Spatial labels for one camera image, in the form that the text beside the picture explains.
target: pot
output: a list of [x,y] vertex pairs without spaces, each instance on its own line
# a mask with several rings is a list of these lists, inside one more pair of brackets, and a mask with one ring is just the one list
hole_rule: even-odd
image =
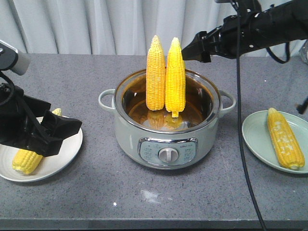
[[[234,109],[235,98],[204,76],[186,70],[186,106],[178,118],[165,108],[150,111],[145,104],[146,69],[129,75],[116,89],[103,91],[98,102],[115,116],[115,136],[123,151],[136,162],[157,169],[190,166],[214,145],[218,121]],[[102,102],[113,95],[111,106]],[[221,96],[232,105],[224,108]]]

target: corn on the cob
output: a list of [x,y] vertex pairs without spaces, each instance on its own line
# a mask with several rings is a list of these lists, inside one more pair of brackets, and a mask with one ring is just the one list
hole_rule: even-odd
[[[53,110],[52,113],[61,116],[62,110],[61,108],[57,108]],[[14,156],[12,167],[13,169],[21,171],[25,174],[31,174],[37,168],[42,158],[43,156],[37,154],[36,152],[19,149],[17,154]]]
[[305,158],[296,137],[285,117],[276,109],[268,112],[268,129],[279,164],[298,170],[305,165]]
[[147,56],[146,105],[152,111],[165,106],[165,56],[160,39],[155,35]]
[[165,101],[172,117],[178,117],[185,108],[185,63],[178,38],[173,38],[168,52]]

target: plate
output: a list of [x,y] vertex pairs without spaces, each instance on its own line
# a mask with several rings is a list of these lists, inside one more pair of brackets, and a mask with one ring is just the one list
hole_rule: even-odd
[[77,134],[63,141],[57,155],[42,158],[38,167],[30,175],[12,168],[12,161],[18,148],[0,144],[0,176],[16,182],[32,182],[50,177],[65,168],[75,158],[81,147],[82,139],[80,129]]
[[308,173],[308,122],[289,113],[280,113],[289,123],[304,153],[306,164],[302,168],[292,170],[280,166],[267,127],[268,111],[252,113],[244,120],[242,126],[244,140],[252,153],[265,164],[284,172],[306,174]]

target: white curtain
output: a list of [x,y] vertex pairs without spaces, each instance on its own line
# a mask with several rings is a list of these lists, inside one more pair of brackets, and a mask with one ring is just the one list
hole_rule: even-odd
[[[287,1],[259,0],[262,10]],[[0,0],[0,39],[28,53],[145,55],[158,35],[167,53],[173,37],[185,47],[232,14],[214,0]],[[293,41],[291,55],[302,44]],[[283,56],[284,45],[272,49]]]

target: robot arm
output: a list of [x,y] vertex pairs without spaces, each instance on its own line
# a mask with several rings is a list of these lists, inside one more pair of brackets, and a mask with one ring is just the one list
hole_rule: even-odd
[[[308,38],[307,0],[292,0],[261,11],[257,0],[237,0],[241,17],[240,55]],[[210,55],[236,58],[237,15],[224,19],[223,25],[207,33],[201,31],[182,50],[184,60],[210,62]]]
[[42,156],[57,155],[63,140],[78,133],[81,121],[49,111],[51,104],[24,95],[23,89],[1,71],[23,75],[30,61],[16,48],[0,40],[0,144],[34,151]]

